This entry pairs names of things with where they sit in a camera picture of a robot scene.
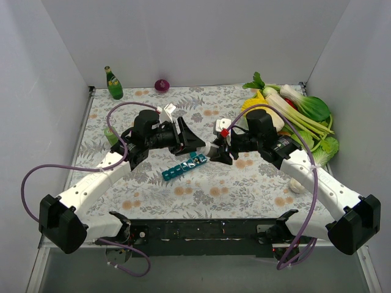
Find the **teal pill organizer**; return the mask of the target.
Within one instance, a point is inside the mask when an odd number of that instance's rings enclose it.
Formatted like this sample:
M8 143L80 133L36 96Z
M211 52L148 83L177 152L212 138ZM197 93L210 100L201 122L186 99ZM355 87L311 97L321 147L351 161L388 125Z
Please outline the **teal pill organizer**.
M175 179L184 173L190 172L192 169L197 168L203 164L207 163L207 158L205 155L201 153L192 152L190 153L189 159L168 169L163 171L162 177L165 181L170 181L171 179Z

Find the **white pill bottle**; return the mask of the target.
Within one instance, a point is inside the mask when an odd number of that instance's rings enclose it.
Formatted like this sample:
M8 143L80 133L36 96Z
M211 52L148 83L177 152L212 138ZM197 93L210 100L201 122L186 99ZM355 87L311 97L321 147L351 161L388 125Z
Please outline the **white pill bottle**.
M202 153L206 157L213 157L213 156L217 155L218 149L219 149L218 146L216 146L214 144L208 144L208 145L201 147L201 149L199 150L199 153Z

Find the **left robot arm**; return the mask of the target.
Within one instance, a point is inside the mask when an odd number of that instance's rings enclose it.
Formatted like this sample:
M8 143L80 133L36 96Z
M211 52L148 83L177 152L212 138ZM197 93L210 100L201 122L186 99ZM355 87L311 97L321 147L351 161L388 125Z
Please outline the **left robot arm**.
M118 180L131 173L154 149L168 148L176 155L210 150L210 144L198 138L183 118L173 122L170 114L142 110L134 126L122 134L89 173L57 197L47 195L40 202L39 230L64 253L76 251L85 241L107 239L125 244L131 237L131 222L118 212L90 217L87 211Z

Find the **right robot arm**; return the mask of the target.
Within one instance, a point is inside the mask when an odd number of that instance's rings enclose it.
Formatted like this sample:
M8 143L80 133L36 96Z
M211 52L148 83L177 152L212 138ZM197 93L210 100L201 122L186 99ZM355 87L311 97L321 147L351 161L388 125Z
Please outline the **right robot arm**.
M303 234L329 240L346 255L353 255L380 230L381 203L374 195L363 197L323 168L317 168L300 144L288 136L278 135L265 110L250 112L246 120L248 129L241 134L234 132L234 122L229 119L215 122L217 138L209 153L211 161L231 165L239 153L257 151L265 161L308 191L317 191L317 200L329 211L332 220L309 224Z

